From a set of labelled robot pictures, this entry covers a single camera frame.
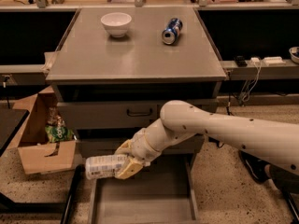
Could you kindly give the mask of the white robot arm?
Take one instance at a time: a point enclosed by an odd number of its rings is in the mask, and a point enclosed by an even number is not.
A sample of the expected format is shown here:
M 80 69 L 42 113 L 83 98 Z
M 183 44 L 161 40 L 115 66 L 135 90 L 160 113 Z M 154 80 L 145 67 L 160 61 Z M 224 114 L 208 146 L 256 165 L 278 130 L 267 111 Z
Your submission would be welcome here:
M 116 150 L 127 156 L 116 177 L 127 179 L 137 174 L 166 148 L 197 134 L 204 134 L 299 175 L 299 125 L 209 113 L 174 100 L 163 105 L 157 120 L 139 130 Z

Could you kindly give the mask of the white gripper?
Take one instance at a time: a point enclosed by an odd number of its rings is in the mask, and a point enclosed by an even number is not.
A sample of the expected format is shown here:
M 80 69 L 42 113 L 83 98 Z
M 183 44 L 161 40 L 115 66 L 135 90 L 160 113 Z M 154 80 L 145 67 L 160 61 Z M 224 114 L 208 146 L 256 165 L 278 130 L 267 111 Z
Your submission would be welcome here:
M 142 128 L 131 139 L 123 142 L 115 151 L 116 155 L 130 154 L 119 171 L 116 172 L 117 179 L 127 179 L 137 174 L 144 166 L 157 159 L 162 152 L 155 150 L 146 138 L 146 129 Z

